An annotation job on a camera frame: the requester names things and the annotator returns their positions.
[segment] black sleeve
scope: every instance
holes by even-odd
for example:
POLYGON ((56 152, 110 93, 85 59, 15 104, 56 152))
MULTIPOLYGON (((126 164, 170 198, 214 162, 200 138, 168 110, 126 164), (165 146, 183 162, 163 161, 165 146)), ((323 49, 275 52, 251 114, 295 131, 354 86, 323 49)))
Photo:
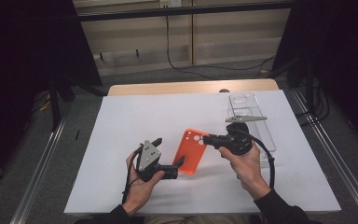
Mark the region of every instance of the black sleeve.
POLYGON ((130 217, 120 204, 107 215, 94 217, 93 219, 78 220, 75 224, 127 224, 129 222, 130 217))
POLYGON ((268 223, 273 224, 310 224, 305 212, 297 207, 287 204, 273 189, 266 196, 255 201, 268 223))

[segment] clear plastic packaging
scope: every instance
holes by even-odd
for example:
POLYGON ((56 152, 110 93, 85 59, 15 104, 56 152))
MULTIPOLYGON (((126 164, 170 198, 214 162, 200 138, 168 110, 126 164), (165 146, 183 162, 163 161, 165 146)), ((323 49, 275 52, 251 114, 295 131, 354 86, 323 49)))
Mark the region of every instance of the clear plastic packaging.
MULTIPOLYGON (((264 117, 255 95, 251 93, 230 95, 228 97, 227 119, 234 116, 264 117)), ((247 121, 246 124, 248 125, 249 133, 262 141, 267 150, 273 154, 276 151, 276 147, 266 122, 264 120, 247 121)), ((258 147, 260 148, 260 160, 267 162, 265 151, 260 146, 258 147)))

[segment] phone case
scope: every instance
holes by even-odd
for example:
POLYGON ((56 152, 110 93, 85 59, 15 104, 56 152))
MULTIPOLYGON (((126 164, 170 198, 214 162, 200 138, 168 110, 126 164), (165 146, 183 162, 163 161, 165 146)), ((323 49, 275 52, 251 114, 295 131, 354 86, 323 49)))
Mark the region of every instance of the phone case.
POLYGON ((206 145, 202 142, 203 135, 208 134, 195 129, 185 130, 182 141, 176 151, 175 158, 173 159, 173 164, 176 164, 182 156, 185 156, 185 162, 179 167, 179 172, 186 175, 193 175, 196 172, 206 148, 206 145))

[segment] person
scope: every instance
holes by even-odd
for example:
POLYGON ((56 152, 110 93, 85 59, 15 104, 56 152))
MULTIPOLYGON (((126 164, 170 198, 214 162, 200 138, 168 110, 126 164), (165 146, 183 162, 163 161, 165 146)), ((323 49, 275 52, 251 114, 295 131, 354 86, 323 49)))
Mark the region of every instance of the person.
MULTIPOLYGON (((269 187, 261 175, 260 150, 256 146, 255 142, 253 142, 252 149, 248 153, 241 156, 233 155, 228 149, 224 147, 220 147, 219 151, 225 159, 230 161, 231 167, 236 173, 237 178, 240 180, 242 187, 252 196, 256 206, 260 209, 268 223, 319 223, 309 220, 308 216, 300 207, 287 204, 274 189, 269 187)), ((127 158, 127 166, 130 164, 132 154, 127 158)), ((133 217, 136 212, 147 203, 152 194, 153 187, 157 185, 163 176, 164 172, 158 171, 154 174, 152 179, 150 179, 148 182, 144 182, 138 178, 135 168, 132 166, 130 182, 134 182, 131 184, 127 201, 118 205, 111 213, 106 216, 95 217, 94 219, 90 220, 78 220, 76 224, 129 223, 131 217, 133 217)))

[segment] white tabletop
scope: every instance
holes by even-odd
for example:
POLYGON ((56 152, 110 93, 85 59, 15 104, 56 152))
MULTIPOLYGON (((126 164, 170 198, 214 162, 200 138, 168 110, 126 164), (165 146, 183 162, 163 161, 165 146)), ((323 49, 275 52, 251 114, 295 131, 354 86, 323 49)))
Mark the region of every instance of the white tabletop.
MULTIPOLYGON (((253 91, 277 148, 275 189, 306 212, 340 210, 282 91, 253 91)), ((159 163, 172 164, 187 128, 226 134, 228 96, 233 93, 108 96, 96 120, 65 213, 108 213, 121 203, 125 159, 144 140, 162 138, 159 163)), ((262 168, 269 182, 269 167, 262 168)), ((161 180, 139 215, 259 212, 228 161, 207 146, 194 175, 161 180)))

